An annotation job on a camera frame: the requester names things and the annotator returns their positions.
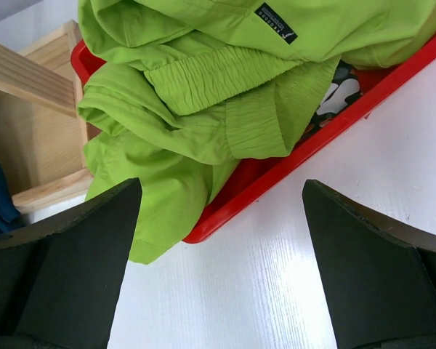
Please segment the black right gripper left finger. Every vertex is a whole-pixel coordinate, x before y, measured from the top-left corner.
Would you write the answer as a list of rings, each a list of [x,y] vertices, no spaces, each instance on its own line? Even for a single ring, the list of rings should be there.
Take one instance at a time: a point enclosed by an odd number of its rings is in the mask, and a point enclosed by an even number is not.
[[[140,210],[138,179],[0,236],[0,348],[106,348]]]

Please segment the orange camouflage shorts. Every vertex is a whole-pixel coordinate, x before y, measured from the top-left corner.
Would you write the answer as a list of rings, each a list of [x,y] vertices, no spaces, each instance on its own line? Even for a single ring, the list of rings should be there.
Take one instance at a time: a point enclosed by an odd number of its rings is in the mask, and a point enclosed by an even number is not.
[[[305,141],[332,122],[341,112],[363,96],[354,68],[341,61],[318,109],[313,114],[299,142]]]

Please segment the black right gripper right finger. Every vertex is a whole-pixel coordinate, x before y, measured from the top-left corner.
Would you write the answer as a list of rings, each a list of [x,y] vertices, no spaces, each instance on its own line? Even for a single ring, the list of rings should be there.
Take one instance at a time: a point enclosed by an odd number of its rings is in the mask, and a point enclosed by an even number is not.
[[[317,180],[302,200],[339,348],[436,348],[436,235]]]

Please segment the lime green shorts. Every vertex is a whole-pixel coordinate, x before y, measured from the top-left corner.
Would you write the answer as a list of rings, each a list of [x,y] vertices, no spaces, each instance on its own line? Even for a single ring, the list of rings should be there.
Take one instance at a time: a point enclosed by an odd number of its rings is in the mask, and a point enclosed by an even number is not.
[[[436,33],[436,1],[80,1],[103,60],[79,116],[93,198],[142,185],[129,259],[185,238],[243,159],[288,156],[343,61],[388,68]]]

